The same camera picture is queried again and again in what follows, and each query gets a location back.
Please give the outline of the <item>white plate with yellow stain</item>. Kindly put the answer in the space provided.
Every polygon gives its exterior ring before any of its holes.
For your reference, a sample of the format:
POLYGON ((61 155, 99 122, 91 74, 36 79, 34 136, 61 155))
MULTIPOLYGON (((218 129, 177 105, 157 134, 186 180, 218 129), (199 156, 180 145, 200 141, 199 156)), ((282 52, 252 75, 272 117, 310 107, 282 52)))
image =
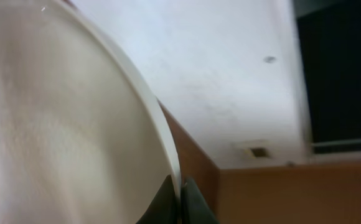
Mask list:
POLYGON ((0 1, 0 223, 136 223, 181 170, 124 52, 62 1, 0 1))

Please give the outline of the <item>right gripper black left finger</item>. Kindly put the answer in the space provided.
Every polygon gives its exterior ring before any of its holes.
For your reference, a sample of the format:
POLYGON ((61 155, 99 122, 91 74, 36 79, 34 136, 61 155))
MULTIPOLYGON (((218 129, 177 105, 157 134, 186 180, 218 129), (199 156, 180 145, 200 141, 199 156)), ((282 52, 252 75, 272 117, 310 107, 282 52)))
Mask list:
POLYGON ((177 198, 172 178, 168 175, 136 224, 177 224, 177 219, 177 198))

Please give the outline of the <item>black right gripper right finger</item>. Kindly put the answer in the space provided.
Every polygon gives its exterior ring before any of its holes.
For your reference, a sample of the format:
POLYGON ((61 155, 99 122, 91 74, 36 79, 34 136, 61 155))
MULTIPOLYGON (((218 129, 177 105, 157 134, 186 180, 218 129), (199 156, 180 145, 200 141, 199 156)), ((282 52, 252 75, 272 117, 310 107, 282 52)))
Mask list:
POLYGON ((185 178, 181 191, 181 219, 182 224, 219 224, 191 177, 185 178))

